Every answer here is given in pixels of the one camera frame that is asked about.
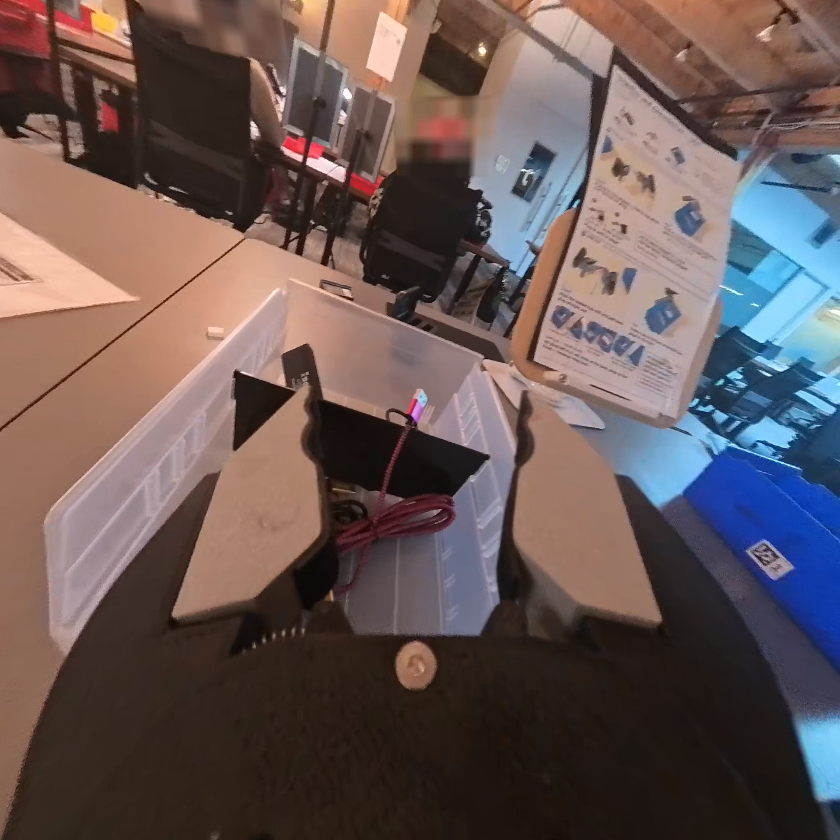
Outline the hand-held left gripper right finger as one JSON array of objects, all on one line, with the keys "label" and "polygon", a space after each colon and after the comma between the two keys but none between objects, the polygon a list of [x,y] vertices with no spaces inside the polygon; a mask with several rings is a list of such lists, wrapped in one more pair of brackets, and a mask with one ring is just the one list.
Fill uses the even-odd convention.
[{"label": "hand-held left gripper right finger", "polygon": [[612,468],[539,396],[521,397],[497,562],[531,627],[663,622]]}]

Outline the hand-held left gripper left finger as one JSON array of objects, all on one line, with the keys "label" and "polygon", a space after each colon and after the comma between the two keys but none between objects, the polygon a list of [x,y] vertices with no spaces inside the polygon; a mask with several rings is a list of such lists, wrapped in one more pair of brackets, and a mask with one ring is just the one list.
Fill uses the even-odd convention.
[{"label": "hand-held left gripper left finger", "polygon": [[318,409],[303,386],[225,461],[172,608],[178,623],[301,622],[298,580],[332,538]]}]

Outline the clear plastic bin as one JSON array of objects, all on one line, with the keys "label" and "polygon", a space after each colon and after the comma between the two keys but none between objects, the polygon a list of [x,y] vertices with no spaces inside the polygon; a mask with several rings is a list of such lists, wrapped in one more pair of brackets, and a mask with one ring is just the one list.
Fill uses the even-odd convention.
[{"label": "clear plastic bin", "polygon": [[378,542],[341,599],[360,634],[477,635],[498,602],[497,556],[515,442],[477,353],[297,280],[268,298],[68,489],[45,517],[49,630],[70,651],[155,531],[233,450],[234,374],[284,384],[311,346],[333,405],[385,419],[418,386],[421,430],[488,455],[439,534]]}]

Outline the black USB hub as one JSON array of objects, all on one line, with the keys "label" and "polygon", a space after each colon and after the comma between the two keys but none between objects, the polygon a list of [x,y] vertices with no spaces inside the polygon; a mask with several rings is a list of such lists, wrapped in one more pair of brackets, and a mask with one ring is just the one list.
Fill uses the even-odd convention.
[{"label": "black USB hub", "polygon": [[286,351],[280,360],[287,389],[297,392],[309,386],[317,400],[323,399],[316,357],[310,344],[304,343]]}]

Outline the blue plastic bin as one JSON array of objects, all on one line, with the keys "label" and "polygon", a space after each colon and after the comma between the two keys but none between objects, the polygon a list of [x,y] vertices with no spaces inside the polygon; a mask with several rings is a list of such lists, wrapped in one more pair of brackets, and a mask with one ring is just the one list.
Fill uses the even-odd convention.
[{"label": "blue plastic bin", "polygon": [[723,453],[684,497],[839,669],[839,499],[787,465]]}]

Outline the white stand base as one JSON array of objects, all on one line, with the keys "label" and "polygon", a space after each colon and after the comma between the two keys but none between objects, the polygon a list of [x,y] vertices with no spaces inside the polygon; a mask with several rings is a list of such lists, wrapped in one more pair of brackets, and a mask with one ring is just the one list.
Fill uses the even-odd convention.
[{"label": "white stand base", "polygon": [[498,389],[516,408],[519,408],[522,395],[527,392],[549,404],[568,425],[595,430],[606,428],[600,416],[582,400],[531,381],[511,364],[484,359],[482,365]]}]

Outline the black bin divider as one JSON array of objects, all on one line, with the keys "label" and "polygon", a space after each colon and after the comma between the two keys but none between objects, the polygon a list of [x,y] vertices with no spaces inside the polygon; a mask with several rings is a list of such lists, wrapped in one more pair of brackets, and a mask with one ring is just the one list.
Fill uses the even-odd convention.
[{"label": "black bin divider", "polygon": [[[293,391],[234,372],[233,450],[238,450],[286,405]],[[382,488],[402,427],[348,406],[321,400],[316,454],[325,476],[362,487]],[[388,492],[399,498],[453,497],[489,460],[488,454],[414,430],[391,474]]]}]

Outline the printed instruction sheet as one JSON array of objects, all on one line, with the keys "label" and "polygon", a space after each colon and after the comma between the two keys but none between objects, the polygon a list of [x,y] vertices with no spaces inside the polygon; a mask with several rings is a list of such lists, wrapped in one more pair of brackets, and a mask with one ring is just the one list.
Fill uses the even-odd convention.
[{"label": "printed instruction sheet", "polygon": [[570,237],[528,360],[549,381],[673,422],[727,265],[737,152],[614,49]]}]

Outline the white printed paper sheet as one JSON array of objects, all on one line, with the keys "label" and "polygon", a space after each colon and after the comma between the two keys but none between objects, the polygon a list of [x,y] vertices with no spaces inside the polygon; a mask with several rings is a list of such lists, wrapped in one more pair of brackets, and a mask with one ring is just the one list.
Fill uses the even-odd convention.
[{"label": "white printed paper sheet", "polygon": [[1,216],[1,319],[138,300],[10,217]]}]

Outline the black office chair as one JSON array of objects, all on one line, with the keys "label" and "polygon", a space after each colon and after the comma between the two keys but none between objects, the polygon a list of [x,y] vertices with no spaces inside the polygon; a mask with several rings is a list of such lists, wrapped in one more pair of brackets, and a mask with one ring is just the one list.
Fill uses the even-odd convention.
[{"label": "black office chair", "polygon": [[244,233],[270,187],[251,137],[247,59],[189,44],[141,3],[128,13],[142,184]]},{"label": "black office chair", "polygon": [[363,281],[393,293],[417,287],[422,302],[435,302],[478,218],[482,191],[393,173],[374,196],[360,246]]}]

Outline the grey panel on stand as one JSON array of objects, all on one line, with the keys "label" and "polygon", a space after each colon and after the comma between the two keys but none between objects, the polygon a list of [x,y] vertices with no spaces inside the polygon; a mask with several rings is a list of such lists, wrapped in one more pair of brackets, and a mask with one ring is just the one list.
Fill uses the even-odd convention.
[{"label": "grey panel on stand", "polygon": [[354,85],[351,93],[348,114],[339,136],[338,161],[344,167],[349,165],[356,135],[361,133],[353,173],[374,182],[381,173],[385,147],[391,137],[396,102],[363,84]]},{"label": "grey panel on stand", "polygon": [[297,135],[310,133],[312,140],[324,148],[336,147],[343,92],[348,81],[346,66],[295,37],[282,113],[286,131]]}]

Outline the white hanging paper sign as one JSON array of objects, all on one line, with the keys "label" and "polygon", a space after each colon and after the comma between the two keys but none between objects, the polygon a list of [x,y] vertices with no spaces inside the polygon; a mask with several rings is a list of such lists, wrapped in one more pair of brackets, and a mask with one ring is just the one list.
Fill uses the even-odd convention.
[{"label": "white hanging paper sign", "polygon": [[380,12],[365,68],[387,82],[392,82],[406,42],[407,27],[394,17]]}]

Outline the dark wall picture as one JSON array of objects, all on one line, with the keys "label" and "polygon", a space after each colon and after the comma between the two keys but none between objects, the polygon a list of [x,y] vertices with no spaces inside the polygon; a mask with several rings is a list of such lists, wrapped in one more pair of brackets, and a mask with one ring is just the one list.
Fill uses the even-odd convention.
[{"label": "dark wall picture", "polygon": [[530,203],[550,172],[556,153],[540,142],[534,142],[513,183],[511,193]]}]

